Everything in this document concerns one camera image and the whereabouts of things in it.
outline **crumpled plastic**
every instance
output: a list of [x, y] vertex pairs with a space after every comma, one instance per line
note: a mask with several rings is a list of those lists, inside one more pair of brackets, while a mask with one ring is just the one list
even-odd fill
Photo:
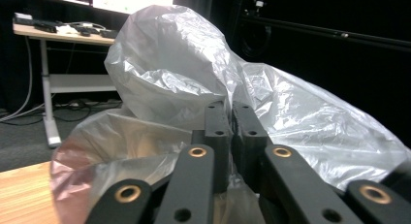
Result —
[[[411, 159], [372, 116], [312, 83], [242, 60], [215, 26], [185, 7], [150, 6], [130, 15], [105, 65], [125, 108], [86, 119], [55, 151], [51, 186], [63, 223], [84, 222], [117, 181], [153, 183], [169, 174], [191, 130], [204, 129], [204, 107], [215, 101], [224, 101], [228, 113], [233, 101], [253, 107], [275, 144], [295, 148], [342, 190], [352, 180], [379, 181]], [[241, 177], [233, 174], [230, 184], [214, 198], [214, 223], [264, 223]]]

